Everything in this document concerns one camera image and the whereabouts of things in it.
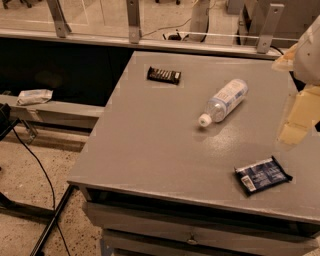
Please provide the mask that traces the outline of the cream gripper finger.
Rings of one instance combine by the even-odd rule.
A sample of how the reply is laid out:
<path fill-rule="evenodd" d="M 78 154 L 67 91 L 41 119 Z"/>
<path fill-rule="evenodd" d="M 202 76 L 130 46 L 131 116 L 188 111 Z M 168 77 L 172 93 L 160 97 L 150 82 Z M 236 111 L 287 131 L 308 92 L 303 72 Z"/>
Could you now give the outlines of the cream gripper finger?
<path fill-rule="evenodd" d="M 298 44 L 291 46 L 284 54 L 277 58 L 271 68 L 275 71 L 292 71 Z"/>
<path fill-rule="evenodd" d="M 306 85 L 296 97 L 278 136 L 287 145 L 299 144 L 320 121 L 320 86 Z"/>

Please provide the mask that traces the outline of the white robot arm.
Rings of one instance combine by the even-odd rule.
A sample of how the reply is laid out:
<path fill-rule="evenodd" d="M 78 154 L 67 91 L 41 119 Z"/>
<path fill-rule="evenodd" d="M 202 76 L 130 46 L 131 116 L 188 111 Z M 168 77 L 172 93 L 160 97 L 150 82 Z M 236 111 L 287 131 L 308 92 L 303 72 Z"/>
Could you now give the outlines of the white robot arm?
<path fill-rule="evenodd" d="M 305 84 L 297 93 L 278 137 L 285 144 L 297 145 L 320 121 L 320 16 L 296 44 L 273 62 L 272 69 L 292 71 Z"/>

